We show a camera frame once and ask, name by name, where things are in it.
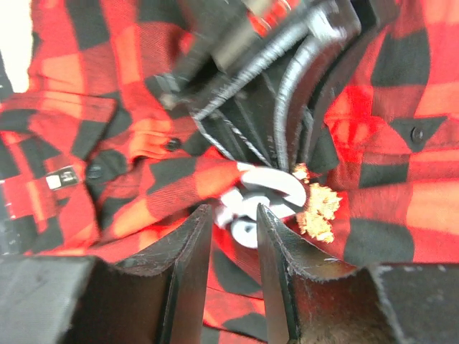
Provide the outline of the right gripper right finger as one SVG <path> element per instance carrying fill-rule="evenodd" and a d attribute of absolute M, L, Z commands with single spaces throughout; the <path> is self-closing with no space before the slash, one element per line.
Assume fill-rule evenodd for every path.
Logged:
<path fill-rule="evenodd" d="M 262 205 L 257 243 L 270 343 L 458 341 L 456 264 L 355 267 Z"/>

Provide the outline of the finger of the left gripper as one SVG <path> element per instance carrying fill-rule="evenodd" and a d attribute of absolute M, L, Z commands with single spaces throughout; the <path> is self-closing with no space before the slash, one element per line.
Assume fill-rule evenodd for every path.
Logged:
<path fill-rule="evenodd" d="M 357 35 L 319 39 L 308 35 L 287 64 L 274 107 L 277 167 L 290 171 L 307 162 L 316 146 L 325 110 L 354 68 L 346 53 Z"/>
<path fill-rule="evenodd" d="M 279 71 L 263 71 L 247 83 L 223 74 L 192 103 L 200 129 L 227 157 L 280 167 Z"/>

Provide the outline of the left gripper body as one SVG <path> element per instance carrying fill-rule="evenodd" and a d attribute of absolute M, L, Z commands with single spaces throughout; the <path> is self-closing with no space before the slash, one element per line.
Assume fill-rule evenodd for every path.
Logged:
<path fill-rule="evenodd" d="M 153 93 L 172 109 L 185 101 L 205 118 L 302 39 L 334 61 L 371 29 L 397 15 L 394 1 L 180 1 L 191 46 Z"/>

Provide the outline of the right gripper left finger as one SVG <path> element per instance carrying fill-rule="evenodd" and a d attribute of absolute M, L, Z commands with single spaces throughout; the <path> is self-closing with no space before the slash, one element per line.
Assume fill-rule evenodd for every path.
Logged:
<path fill-rule="evenodd" d="M 3 343 L 198 343 L 212 209 L 117 264 L 98 257 L 1 259 Z"/>

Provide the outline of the orange leaf brooch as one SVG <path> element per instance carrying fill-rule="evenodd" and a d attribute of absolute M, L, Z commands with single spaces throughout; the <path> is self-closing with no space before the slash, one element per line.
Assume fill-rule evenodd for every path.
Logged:
<path fill-rule="evenodd" d="M 293 175 L 302 183 L 307 196 L 303 209 L 295 215 L 300 234 L 330 244 L 334 241 L 331 221 L 335 219 L 341 197 L 328 186 L 311 182 L 304 163 L 295 166 Z"/>

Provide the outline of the red black plaid shirt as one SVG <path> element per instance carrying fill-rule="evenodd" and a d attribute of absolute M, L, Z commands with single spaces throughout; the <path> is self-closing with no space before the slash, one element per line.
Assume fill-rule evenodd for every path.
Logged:
<path fill-rule="evenodd" d="M 1 106 L 1 253 L 117 264 L 212 209 L 198 343 L 270 343 L 257 208 L 333 258 L 458 266 L 458 3 L 394 1 L 356 41 L 311 182 L 336 191 L 334 241 L 300 234 L 293 175 L 223 154 L 153 79 L 191 46 L 180 1 L 28 1 L 29 88 Z"/>

